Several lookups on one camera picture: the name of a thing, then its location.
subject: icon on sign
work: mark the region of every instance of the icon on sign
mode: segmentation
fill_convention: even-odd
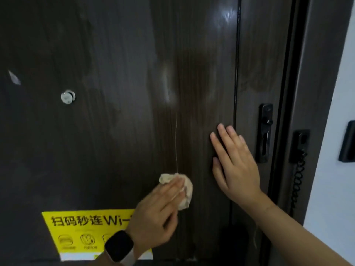
[[[110,234],[104,234],[104,235],[102,236],[102,239],[104,240],[104,242],[107,242],[107,240],[108,240],[110,237],[111,237]]]
[[[61,245],[72,245],[73,238],[70,235],[62,234],[58,237],[58,241]]]
[[[91,234],[83,234],[80,240],[84,245],[92,245],[95,243],[95,238]]]

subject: watch screen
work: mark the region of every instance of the watch screen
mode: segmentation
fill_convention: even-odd
[[[114,262],[123,260],[133,248],[133,241],[125,231],[116,232],[105,244],[105,250]]]

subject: hand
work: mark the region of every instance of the hand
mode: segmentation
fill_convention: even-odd
[[[228,154],[215,133],[211,133],[211,141],[219,158],[213,158],[213,175],[220,189],[248,212],[262,194],[258,166],[244,138],[238,136],[232,126],[226,130],[223,124],[219,124],[217,129]]]
[[[170,240],[177,226],[177,207],[185,198],[184,178],[159,184],[140,203],[127,226],[126,233],[134,242],[134,255],[138,259],[145,251]]]

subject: person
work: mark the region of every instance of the person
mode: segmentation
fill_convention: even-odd
[[[243,137],[237,135],[232,126],[225,129],[219,124],[218,132],[226,148],[225,151],[216,134],[211,133],[218,156],[213,158],[212,171],[218,186],[255,220],[286,262],[296,266],[350,265],[260,190],[258,167]],[[177,226],[177,206],[185,196],[184,191],[181,192],[183,186],[184,179],[176,177],[168,184],[158,185],[137,205],[126,229],[134,244],[135,259],[171,238]],[[117,265],[107,252],[92,263]]]

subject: smartwatch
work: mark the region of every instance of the smartwatch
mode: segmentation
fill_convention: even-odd
[[[113,262],[132,266],[136,260],[133,254],[133,241],[125,231],[118,231],[105,243],[106,253]]]

